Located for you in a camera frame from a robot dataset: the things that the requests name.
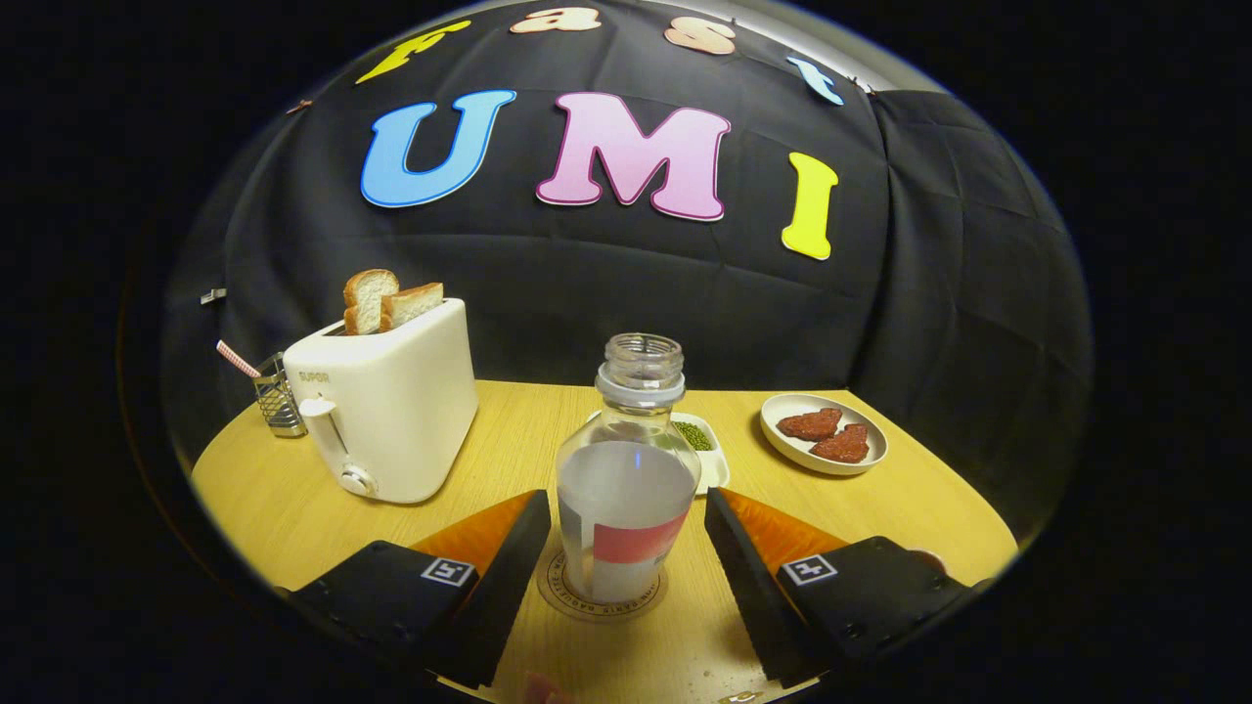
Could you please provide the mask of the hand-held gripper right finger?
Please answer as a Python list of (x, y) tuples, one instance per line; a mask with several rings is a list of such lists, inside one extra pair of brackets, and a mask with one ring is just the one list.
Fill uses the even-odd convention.
[(704, 526), (765, 676), (782, 686), (863, 670), (979, 593), (934, 557), (875, 536), (845, 541), (729, 489)]

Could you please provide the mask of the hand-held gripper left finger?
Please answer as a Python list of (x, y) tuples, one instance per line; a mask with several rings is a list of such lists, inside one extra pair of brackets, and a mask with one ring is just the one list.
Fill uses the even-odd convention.
[(409, 547), (372, 541), (285, 603), (388, 664), (491, 685), (550, 529), (547, 492), (523, 492)]

